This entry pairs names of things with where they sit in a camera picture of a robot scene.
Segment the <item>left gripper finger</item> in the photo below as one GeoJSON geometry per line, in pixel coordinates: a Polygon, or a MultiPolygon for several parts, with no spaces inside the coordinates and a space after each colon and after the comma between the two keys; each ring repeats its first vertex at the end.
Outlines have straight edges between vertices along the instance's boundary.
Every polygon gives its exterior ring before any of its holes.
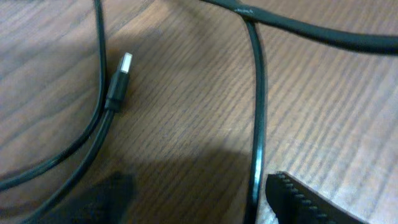
{"type": "Polygon", "coordinates": [[[287,172],[269,174],[266,200],[279,223],[286,224],[365,224],[366,222],[291,176],[287,172]]]}

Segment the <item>black USB cable long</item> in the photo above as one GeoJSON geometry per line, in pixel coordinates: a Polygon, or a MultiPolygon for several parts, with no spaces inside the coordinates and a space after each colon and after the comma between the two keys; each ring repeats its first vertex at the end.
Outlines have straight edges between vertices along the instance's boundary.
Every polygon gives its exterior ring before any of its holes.
{"type": "Polygon", "coordinates": [[[256,24],[265,24],[291,32],[314,42],[365,54],[396,56],[397,37],[390,35],[355,34],[319,27],[273,14],[261,8],[243,4],[239,1],[204,0],[204,2],[222,7],[239,15],[247,27],[252,45],[256,70],[256,100],[252,159],[243,222],[255,223],[258,215],[264,168],[268,100],[267,69],[262,54],[261,42],[256,30],[256,24]]]}

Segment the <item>black USB cable short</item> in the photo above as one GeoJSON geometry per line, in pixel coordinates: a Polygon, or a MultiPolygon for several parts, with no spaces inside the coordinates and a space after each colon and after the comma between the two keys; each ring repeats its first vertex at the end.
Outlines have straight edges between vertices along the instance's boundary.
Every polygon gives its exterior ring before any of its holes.
{"type": "Polygon", "coordinates": [[[87,142],[96,128],[98,128],[99,131],[86,156],[83,158],[80,165],[74,170],[72,175],[55,193],[49,197],[49,199],[47,199],[42,205],[34,210],[27,218],[23,219],[21,221],[22,223],[38,223],[72,191],[77,183],[79,183],[83,176],[88,172],[88,169],[96,159],[104,140],[109,133],[114,116],[121,110],[122,103],[127,93],[132,54],[126,53],[122,56],[116,71],[111,77],[110,83],[107,84],[106,40],[103,8],[100,0],[94,0],[93,6],[95,9],[96,35],[98,39],[99,90],[95,110],[90,122],[79,135],[79,137],[56,156],[53,156],[50,159],[47,159],[24,172],[21,172],[20,174],[13,175],[5,180],[2,180],[1,191],[3,192],[5,190],[22,185],[56,168],[58,165],[72,156],[72,154],[77,152],[87,142]]]}

